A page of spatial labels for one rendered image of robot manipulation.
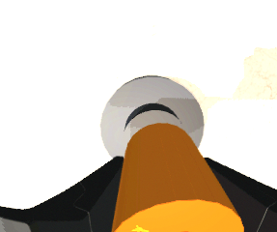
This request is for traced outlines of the orange knob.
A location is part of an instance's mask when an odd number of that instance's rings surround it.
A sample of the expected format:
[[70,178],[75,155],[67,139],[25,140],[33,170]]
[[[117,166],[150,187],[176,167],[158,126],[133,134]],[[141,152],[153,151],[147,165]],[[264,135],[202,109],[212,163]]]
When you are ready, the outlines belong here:
[[111,232],[243,232],[235,206],[184,130],[139,129],[127,143]]

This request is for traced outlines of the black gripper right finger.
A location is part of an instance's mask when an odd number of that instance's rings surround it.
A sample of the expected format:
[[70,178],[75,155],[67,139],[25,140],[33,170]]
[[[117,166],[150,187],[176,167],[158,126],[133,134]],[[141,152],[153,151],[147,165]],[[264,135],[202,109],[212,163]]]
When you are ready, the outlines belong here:
[[243,232],[277,232],[277,189],[204,158],[242,220]]

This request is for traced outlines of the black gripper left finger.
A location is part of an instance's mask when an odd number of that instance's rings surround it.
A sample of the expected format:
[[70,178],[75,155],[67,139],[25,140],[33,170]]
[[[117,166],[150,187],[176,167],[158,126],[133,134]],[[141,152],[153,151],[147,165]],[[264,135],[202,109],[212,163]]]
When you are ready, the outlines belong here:
[[27,209],[0,206],[0,232],[111,232],[124,158]]

